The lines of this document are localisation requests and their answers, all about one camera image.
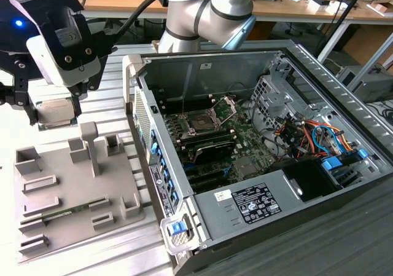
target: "workbench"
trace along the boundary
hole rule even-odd
[[[257,42],[246,42],[243,47],[261,46]],[[173,275],[122,98],[123,56],[153,51],[151,45],[119,46],[108,58],[100,89],[89,92],[88,98],[81,101],[83,114],[78,118],[80,123],[95,121],[101,137],[111,133],[122,137],[146,218],[20,266],[16,265],[14,239],[14,184],[11,178],[14,176],[14,150],[35,144],[46,144],[37,146],[39,152],[64,148],[68,146],[68,138],[79,135],[79,128],[38,132],[36,126],[28,125],[24,111],[11,110],[9,105],[0,106],[0,115],[6,124],[0,126],[0,258],[5,275]],[[0,81],[9,84],[12,78],[0,72]],[[47,85],[43,79],[31,81],[29,85],[34,102],[69,96],[66,88]],[[201,270],[195,276],[390,275],[393,269],[392,194],[391,178],[343,208]]]
[[[83,14],[89,18],[128,18],[144,0],[86,0]],[[384,18],[367,7],[365,1],[359,1],[359,7],[353,9],[337,32],[327,43],[319,61],[324,61],[351,24],[393,25],[393,18]],[[155,1],[140,18],[166,18],[167,8]],[[300,23],[330,23],[333,15],[319,11],[312,13],[307,9],[307,1],[294,2],[291,0],[261,1],[254,0],[253,14],[257,21],[266,22],[300,22]]]
[[[136,180],[146,217],[139,222],[97,237],[76,243],[42,256],[28,264],[17,265],[16,222],[14,220],[13,159],[14,150],[35,144],[37,151],[47,152],[66,148],[67,139],[79,136],[78,126],[39,132],[37,126],[28,125],[23,110],[14,111],[9,105],[0,106],[0,115],[7,122],[0,128],[0,181],[2,213],[0,227],[1,269],[7,275],[66,275],[83,271],[87,274],[110,275],[172,275],[172,264],[163,243],[159,222],[146,188],[145,177],[136,153],[130,126],[126,119],[122,98],[122,58],[133,52],[153,52],[153,47],[119,46],[108,59],[100,89],[89,92],[80,102],[83,114],[78,122],[95,121],[99,138],[118,133],[125,145],[133,176]],[[0,81],[9,84],[11,77],[0,72]],[[41,79],[29,83],[29,93],[34,102],[64,98],[69,92],[64,87],[47,85]]]

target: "blue cable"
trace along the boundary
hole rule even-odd
[[[326,130],[328,130],[328,131],[333,135],[334,140],[335,140],[335,142],[336,142],[336,144],[337,144],[337,146],[338,146],[338,149],[339,149],[341,152],[347,152],[347,150],[345,149],[345,147],[338,141],[337,136],[336,136],[336,134],[334,133],[334,131],[333,131],[330,127],[326,127],[325,125],[319,125],[319,126],[315,127],[314,130],[313,130],[313,134],[312,134],[312,135],[313,135],[313,141],[314,141],[314,144],[315,144],[319,149],[322,149],[323,151],[325,151],[325,152],[327,153],[328,156],[330,156],[330,153],[328,152],[328,150],[327,150],[325,147],[320,146],[320,145],[318,144],[318,142],[316,141],[316,139],[315,139],[315,132],[316,132],[317,128],[319,128],[319,127],[325,128]]]

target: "product label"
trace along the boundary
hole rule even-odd
[[[164,179],[163,177],[161,177],[161,173],[158,169],[158,166],[152,165],[149,168],[152,174],[155,188],[157,190],[158,198],[160,199],[161,202],[161,207],[165,212],[165,216],[166,217],[172,216],[174,214],[174,211],[171,205],[171,201],[169,200],[168,197],[168,192],[166,191]]]
[[[248,224],[282,212],[265,183],[234,192],[232,197]]]
[[[221,192],[216,192],[214,193],[214,196],[216,197],[218,202],[229,199],[231,198],[231,190],[228,189]]]

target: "blue led light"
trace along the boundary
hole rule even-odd
[[[21,20],[16,20],[15,21],[15,25],[17,25],[18,27],[22,27],[23,26],[23,22]]]

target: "ventilation grille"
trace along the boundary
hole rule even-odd
[[[143,104],[141,91],[135,90],[135,114],[137,117],[137,126],[139,130],[139,136],[141,137],[142,144],[146,148],[150,149],[150,120],[147,116],[145,106]]]

